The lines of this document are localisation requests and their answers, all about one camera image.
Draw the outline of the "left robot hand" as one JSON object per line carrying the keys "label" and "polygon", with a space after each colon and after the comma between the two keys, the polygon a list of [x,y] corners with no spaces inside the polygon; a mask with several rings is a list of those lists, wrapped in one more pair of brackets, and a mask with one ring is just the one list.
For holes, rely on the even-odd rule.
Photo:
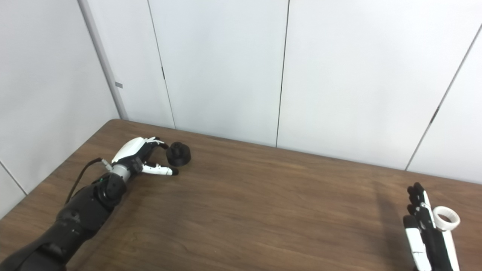
{"label": "left robot hand", "polygon": [[167,150],[168,145],[158,137],[137,137],[125,143],[112,160],[113,174],[127,182],[140,173],[151,175],[179,175],[179,170],[147,161],[155,148]]}

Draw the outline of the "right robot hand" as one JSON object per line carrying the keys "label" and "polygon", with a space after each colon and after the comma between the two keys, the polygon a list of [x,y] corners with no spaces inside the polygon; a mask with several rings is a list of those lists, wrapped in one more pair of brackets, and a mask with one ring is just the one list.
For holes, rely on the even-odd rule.
{"label": "right robot hand", "polygon": [[432,207],[427,190],[415,182],[407,189],[410,204],[403,226],[415,271],[459,271],[460,264],[452,231],[460,216],[446,206]]}

